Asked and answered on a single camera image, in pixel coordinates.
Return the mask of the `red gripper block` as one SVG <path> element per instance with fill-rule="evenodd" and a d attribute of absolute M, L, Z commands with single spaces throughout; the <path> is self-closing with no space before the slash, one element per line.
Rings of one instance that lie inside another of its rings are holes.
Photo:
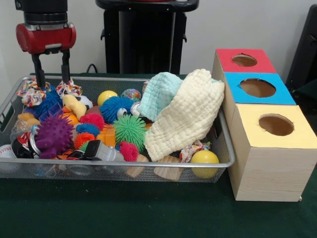
<path fill-rule="evenodd" d="M 70 80 L 70 49 L 76 41 L 76 29 L 72 23 L 62 25 L 28 25 L 16 26 L 16 38 L 22 51 L 31 54 L 35 69 L 37 85 L 45 87 L 45 73 L 42 69 L 40 55 L 49 50 L 62 53 L 61 76 L 63 82 Z"/>

